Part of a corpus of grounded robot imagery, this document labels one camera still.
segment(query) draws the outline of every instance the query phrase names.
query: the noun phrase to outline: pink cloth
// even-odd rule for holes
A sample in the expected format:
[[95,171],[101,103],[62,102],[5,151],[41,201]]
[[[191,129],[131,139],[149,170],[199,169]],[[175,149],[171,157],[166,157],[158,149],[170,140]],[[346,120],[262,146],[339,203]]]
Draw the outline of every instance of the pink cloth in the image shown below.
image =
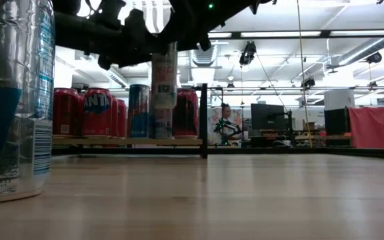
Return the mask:
[[353,145],[384,149],[384,107],[349,108]]

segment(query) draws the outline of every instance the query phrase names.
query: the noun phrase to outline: black monitor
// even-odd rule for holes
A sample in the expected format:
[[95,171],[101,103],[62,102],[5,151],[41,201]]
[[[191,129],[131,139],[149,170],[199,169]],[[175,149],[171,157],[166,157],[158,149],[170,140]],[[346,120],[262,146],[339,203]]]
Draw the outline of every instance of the black monitor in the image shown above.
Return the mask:
[[253,129],[286,130],[284,106],[252,103],[251,125]]

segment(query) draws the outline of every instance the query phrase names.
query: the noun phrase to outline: ceiling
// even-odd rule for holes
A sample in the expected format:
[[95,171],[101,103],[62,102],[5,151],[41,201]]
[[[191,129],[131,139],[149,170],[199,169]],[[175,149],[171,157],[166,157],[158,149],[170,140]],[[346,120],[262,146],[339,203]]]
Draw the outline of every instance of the ceiling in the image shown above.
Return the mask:
[[[120,19],[125,17],[129,8],[139,8],[145,13],[150,31],[158,32],[169,18],[169,2],[159,0],[125,0],[127,8],[121,12]],[[300,0],[301,30],[324,29],[384,29],[384,3],[376,5],[376,0]],[[226,26],[216,31],[298,31],[296,0],[278,0],[276,5],[261,5],[256,15],[249,9],[238,13],[226,22]],[[308,69],[305,77],[313,77],[316,86],[367,86],[370,81],[377,80],[378,86],[384,86],[384,48],[380,50],[383,60],[380,63],[352,63],[336,69],[338,73],[330,74],[325,69],[330,64],[330,57],[350,52],[361,44],[374,39],[336,38],[336,39],[259,39],[255,40],[257,53],[255,59],[241,71],[239,55],[249,40],[219,40],[216,45],[216,59],[211,68],[199,68],[192,62],[192,51],[178,54],[178,70],[182,86],[191,86],[206,82],[210,86],[226,87],[229,76],[236,87],[291,87],[300,86],[303,70]],[[72,76],[74,84],[86,83],[90,86],[122,89],[112,83],[108,73],[100,69],[94,56],[85,57],[82,53],[71,49],[57,48],[56,78],[58,69],[64,69],[64,76]],[[110,74],[115,75],[126,85],[135,83],[150,84],[149,68],[151,63],[142,63],[132,67],[118,69],[113,66]],[[384,91],[356,91],[356,97],[363,99],[384,99]],[[118,97],[126,97],[122,90],[114,91]],[[233,105],[244,101],[256,102],[260,95],[274,95],[274,91],[230,91],[225,97]],[[323,98],[323,91],[307,91],[313,98]],[[281,96],[265,96],[279,104],[279,98],[286,102],[295,102],[301,96],[300,91],[284,91]]]

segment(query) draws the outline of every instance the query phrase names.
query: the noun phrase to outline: red soda can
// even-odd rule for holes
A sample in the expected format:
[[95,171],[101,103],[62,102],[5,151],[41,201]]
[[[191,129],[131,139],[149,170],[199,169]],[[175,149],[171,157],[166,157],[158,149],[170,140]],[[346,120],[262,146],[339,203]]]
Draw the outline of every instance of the red soda can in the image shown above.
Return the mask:
[[118,137],[118,101],[111,96],[111,137]]
[[74,136],[77,103],[78,93],[75,89],[54,89],[53,135],[55,137]]
[[111,94],[98,87],[89,88],[84,94],[83,136],[111,136]]
[[176,139],[198,137],[198,95],[193,89],[177,90],[177,105],[173,110],[173,136]]
[[118,137],[125,138],[127,127],[127,106],[123,100],[118,100]]
[[84,122],[84,94],[78,94],[78,106],[77,106],[77,126],[76,126],[76,136],[82,136],[83,131],[83,122]]

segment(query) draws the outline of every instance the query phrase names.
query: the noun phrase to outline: cable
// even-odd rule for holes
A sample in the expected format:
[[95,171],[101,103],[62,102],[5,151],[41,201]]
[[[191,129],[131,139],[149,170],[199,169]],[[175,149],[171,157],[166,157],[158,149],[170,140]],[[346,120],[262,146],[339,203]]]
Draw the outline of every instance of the cable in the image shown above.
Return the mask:
[[305,115],[306,115],[306,126],[307,126],[307,134],[309,136],[309,142],[311,143],[311,148],[313,148],[312,145],[312,136],[311,136],[311,130],[309,128],[309,120],[307,118],[307,101],[306,101],[306,87],[305,87],[305,68],[303,66],[303,43],[301,38],[301,22],[300,22],[300,6],[299,6],[299,0],[296,0],[297,2],[297,17],[299,19],[299,40],[300,40],[300,56],[301,56],[301,76],[302,76],[302,86],[303,86],[303,100],[305,102]]
[[271,81],[271,79],[269,78],[269,75],[267,74],[266,69],[265,69],[265,67],[263,66],[263,63],[261,62],[260,57],[259,57],[259,54],[257,53],[257,51],[256,51],[256,55],[257,55],[257,59],[258,59],[259,62],[260,62],[260,66],[261,66],[261,68],[262,68],[263,71],[265,72],[265,75],[266,75],[267,80],[268,80],[269,83],[271,84],[273,90],[275,91],[275,94],[278,96],[278,98],[279,98],[281,104],[283,105],[283,107],[284,107],[284,109],[285,109],[285,112],[288,112],[286,106],[284,105],[283,100],[282,100],[281,97],[279,96],[279,94],[278,94],[278,92],[277,92],[275,86],[272,84],[272,81]]

